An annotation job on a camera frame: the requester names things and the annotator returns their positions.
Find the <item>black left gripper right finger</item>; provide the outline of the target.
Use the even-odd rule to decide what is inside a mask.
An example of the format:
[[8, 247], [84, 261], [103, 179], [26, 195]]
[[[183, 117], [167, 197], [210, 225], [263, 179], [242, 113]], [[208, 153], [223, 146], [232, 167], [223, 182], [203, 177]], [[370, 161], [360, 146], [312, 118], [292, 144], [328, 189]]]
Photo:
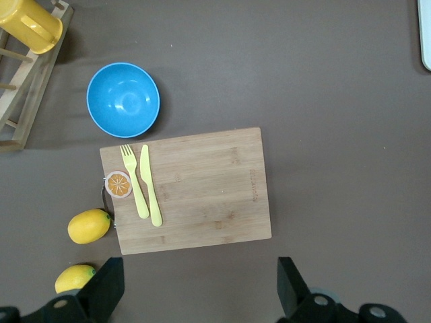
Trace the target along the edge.
[[359, 322], [359, 315], [324, 293], [313, 293], [290, 257], [277, 260], [277, 294], [284, 311], [279, 322]]

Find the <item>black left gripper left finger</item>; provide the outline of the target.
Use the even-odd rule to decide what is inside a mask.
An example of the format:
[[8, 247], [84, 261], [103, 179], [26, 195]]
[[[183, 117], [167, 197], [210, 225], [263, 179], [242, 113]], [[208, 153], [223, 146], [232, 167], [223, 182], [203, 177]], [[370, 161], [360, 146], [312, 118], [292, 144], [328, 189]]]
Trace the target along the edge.
[[123, 294], [123, 259], [112, 257], [77, 294], [52, 299], [22, 322], [108, 322]]

